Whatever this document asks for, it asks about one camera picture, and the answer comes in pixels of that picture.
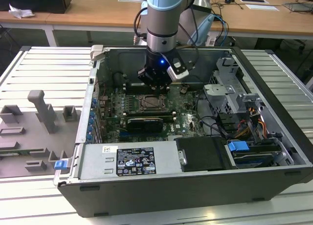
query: black plastic cover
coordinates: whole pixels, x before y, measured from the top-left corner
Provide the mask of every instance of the black plastic cover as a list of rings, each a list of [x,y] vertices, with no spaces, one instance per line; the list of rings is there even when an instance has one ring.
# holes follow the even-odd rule
[[[219,136],[190,137],[176,139],[177,149],[184,151],[187,164],[183,172],[214,171],[231,169],[224,146],[224,139]]]

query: motherboard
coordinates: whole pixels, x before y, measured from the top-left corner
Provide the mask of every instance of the motherboard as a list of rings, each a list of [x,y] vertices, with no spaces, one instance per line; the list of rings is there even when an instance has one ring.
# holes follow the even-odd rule
[[[166,141],[204,136],[195,106],[197,91],[170,85],[164,94],[107,88],[101,92],[104,143]]]

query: sticker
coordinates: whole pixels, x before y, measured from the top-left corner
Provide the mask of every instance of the sticker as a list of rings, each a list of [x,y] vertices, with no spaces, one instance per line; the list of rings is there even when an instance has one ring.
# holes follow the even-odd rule
[[[116,153],[118,146],[103,146],[102,153]]]
[[[153,148],[117,149],[116,159],[118,176],[157,173]]]

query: green circuit board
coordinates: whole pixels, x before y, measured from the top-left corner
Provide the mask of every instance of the green circuit board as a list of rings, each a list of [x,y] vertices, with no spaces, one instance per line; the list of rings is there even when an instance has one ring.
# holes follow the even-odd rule
[[[181,93],[182,85],[171,85],[167,94],[158,96],[158,103],[163,104],[155,118],[173,118],[168,113],[176,112],[172,121],[163,123],[163,130],[160,133],[129,133],[126,130],[127,116],[123,113],[132,114],[132,118],[141,118],[145,113],[145,108],[155,108],[150,100],[151,95],[127,95],[122,89],[107,89],[102,101],[102,133],[104,143],[117,142],[145,142],[145,141],[166,141],[174,140],[176,137],[204,136],[204,130],[196,116],[195,95],[196,91],[186,91]]]

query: table leg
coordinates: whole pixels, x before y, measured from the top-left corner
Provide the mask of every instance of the table leg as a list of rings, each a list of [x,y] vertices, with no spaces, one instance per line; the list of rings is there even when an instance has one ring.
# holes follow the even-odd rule
[[[43,30],[45,31],[45,35],[48,39],[49,46],[59,46],[56,37],[54,36],[53,26],[52,25],[44,25]]]
[[[92,43],[93,40],[92,40],[91,32],[90,32],[90,31],[86,31],[86,33],[87,33],[88,42],[89,42],[89,43]]]

